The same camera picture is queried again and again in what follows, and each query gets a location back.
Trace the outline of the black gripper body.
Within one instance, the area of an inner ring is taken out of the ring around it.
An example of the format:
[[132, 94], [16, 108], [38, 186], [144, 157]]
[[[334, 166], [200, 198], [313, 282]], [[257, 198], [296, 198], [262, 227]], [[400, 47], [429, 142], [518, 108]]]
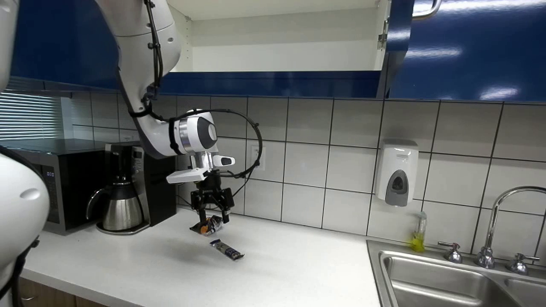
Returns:
[[233, 207], [233, 195], [229, 188], [221, 188], [221, 180], [216, 171], [206, 174], [206, 180], [195, 185], [195, 191], [190, 193], [190, 209], [197, 210], [199, 207], [206, 209], [214, 205], [219, 209]]

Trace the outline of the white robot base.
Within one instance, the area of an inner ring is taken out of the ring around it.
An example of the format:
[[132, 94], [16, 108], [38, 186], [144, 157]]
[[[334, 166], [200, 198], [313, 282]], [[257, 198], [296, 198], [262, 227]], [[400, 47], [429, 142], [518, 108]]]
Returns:
[[[18, 0], [0, 0], [0, 91], [9, 79]], [[49, 195], [38, 173], [18, 154], [0, 149], [0, 307], [20, 307], [18, 277], [38, 243]]]

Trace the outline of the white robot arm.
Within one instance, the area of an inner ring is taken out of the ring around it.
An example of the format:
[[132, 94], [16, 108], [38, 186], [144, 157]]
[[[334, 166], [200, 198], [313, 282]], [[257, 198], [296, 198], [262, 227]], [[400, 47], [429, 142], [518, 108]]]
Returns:
[[207, 111], [190, 110], [180, 120], [163, 120], [151, 111], [161, 77], [180, 57], [180, 41], [165, 0], [95, 0], [117, 47], [117, 77], [139, 142], [153, 159], [189, 156], [190, 168], [165, 178], [168, 185], [194, 183], [190, 209], [197, 234], [212, 234], [228, 222], [231, 191], [219, 188], [218, 169], [235, 164], [219, 156]]

